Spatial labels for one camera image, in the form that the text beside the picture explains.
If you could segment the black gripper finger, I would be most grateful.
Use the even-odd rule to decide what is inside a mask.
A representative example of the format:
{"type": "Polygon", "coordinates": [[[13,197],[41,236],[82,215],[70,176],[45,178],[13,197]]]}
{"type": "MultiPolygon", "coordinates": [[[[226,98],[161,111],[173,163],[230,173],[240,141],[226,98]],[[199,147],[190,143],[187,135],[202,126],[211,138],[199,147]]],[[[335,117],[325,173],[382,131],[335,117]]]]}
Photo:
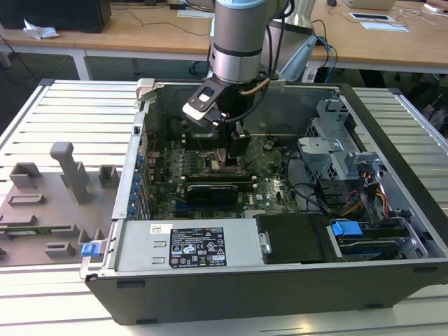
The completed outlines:
{"type": "Polygon", "coordinates": [[[242,136],[236,134],[235,132],[231,133],[227,137],[225,165],[236,165],[237,158],[246,153],[250,141],[251,135],[248,132],[244,132],[242,136]]]}

